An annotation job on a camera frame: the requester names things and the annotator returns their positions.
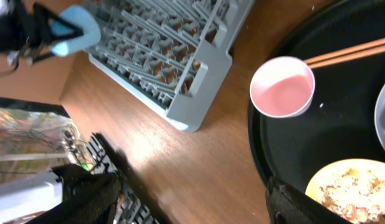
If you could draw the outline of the round black tray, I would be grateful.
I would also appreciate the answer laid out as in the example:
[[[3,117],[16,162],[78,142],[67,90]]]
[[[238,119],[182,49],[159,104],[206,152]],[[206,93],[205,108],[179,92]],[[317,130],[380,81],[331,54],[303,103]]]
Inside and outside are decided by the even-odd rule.
[[[384,37],[385,0],[333,1],[287,33],[271,56],[307,59]],[[385,162],[374,125],[385,53],[313,73],[313,100],[300,116],[273,119],[249,106],[249,146],[263,183],[277,176],[304,191],[315,173],[333,162]]]

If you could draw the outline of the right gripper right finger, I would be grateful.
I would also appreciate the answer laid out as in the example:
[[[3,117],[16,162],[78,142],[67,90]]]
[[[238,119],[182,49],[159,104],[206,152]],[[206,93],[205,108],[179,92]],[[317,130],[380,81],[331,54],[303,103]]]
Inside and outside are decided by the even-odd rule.
[[[278,177],[265,192],[271,224],[351,224]]]

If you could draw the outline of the wooden chopstick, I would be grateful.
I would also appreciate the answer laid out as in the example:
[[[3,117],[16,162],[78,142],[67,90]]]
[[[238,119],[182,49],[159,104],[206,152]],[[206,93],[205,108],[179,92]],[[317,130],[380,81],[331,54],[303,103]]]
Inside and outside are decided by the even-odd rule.
[[[313,58],[309,58],[309,59],[305,60],[305,63],[307,65],[309,65],[312,63],[321,62],[321,61],[324,61],[327,59],[335,58],[335,57],[346,55],[346,54],[351,54],[353,52],[358,52],[358,51],[362,51],[362,50],[366,50],[366,49],[371,49],[374,47],[379,47],[382,45],[385,45],[385,38],[370,41],[370,42],[367,42],[364,44],[355,45],[353,47],[348,47],[345,49],[337,50],[337,51],[330,52],[330,53],[323,54],[323,55],[319,55],[319,56],[316,56]]]
[[[342,56],[338,56],[335,58],[327,59],[324,61],[316,62],[309,64],[309,67],[314,69],[314,68],[320,68],[320,67],[326,67],[329,65],[334,65],[337,63],[343,63],[351,60],[356,60],[359,58],[364,58],[364,57],[369,57],[372,55],[377,55],[377,54],[382,54],[385,53],[385,45],[379,46],[379,47],[374,47],[371,49],[366,49],[358,52],[353,52],[351,54],[346,54]]]

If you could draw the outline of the blue plastic cup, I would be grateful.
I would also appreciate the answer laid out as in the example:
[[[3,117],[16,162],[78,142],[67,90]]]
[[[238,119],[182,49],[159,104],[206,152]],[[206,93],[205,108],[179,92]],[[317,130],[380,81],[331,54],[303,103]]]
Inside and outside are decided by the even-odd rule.
[[[84,50],[97,44],[101,39],[100,28],[94,17],[84,7],[72,5],[59,14],[59,17],[68,22],[54,21],[50,26],[55,35],[63,37],[65,35],[76,34],[81,31],[78,37],[71,37],[60,40],[56,44],[50,45],[50,51],[58,57],[66,57],[78,51]]]

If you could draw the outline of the grey dishwasher rack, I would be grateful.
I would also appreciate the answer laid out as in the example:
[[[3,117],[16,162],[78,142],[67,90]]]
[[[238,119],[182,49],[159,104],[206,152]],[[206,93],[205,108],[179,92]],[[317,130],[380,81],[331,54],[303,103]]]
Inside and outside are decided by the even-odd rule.
[[[253,0],[86,1],[101,41],[89,60],[176,129],[201,126],[232,66]]]

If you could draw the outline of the yellow bowl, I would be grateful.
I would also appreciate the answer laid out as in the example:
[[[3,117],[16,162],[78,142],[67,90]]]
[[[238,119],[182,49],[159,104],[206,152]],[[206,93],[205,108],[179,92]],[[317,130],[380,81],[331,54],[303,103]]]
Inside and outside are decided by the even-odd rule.
[[[385,163],[334,162],[311,178],[305,194],[350,223],[385,223]]]

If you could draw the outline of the food scraps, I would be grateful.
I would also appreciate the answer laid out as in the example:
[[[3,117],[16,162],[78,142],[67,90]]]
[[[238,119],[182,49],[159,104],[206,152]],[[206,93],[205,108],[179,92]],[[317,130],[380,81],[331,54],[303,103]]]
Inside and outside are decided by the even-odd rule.
[[[334,173],[319,187],[318,202],[351,223],[385,223],[385,180],[371,170]]]

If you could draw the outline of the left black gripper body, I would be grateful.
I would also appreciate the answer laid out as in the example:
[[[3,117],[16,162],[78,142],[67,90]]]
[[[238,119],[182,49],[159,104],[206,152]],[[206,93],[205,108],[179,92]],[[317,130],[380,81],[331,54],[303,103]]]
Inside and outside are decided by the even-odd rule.
[[[20,0],[0,1],[0,53],[34,41],[34,19]]]

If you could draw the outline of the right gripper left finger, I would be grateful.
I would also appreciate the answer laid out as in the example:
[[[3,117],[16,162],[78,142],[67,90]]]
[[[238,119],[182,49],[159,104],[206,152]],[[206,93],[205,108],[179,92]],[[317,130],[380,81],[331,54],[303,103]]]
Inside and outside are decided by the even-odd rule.
[[[62,202],[27,224],[113,223],[121,194],[116,173],[91,174],[75,164],[55,167],[52,172],[63,185]]]

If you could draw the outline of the pink plastic cup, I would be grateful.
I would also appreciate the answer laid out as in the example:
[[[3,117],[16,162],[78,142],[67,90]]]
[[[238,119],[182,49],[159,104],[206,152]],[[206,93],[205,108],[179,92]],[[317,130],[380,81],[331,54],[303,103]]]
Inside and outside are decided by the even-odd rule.
[[[254,108],[269,118],[296,117],[310,107],[316,88],[312,69],[291,56],[272,58],[254,73],[249,88]]]

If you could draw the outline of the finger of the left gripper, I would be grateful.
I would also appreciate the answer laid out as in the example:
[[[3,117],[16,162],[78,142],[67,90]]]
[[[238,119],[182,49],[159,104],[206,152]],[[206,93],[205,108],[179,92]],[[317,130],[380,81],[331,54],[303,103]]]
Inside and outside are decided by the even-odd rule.
[[[50,45],[83,36],[83,30],[35,2],[32,6],[32,45]]]

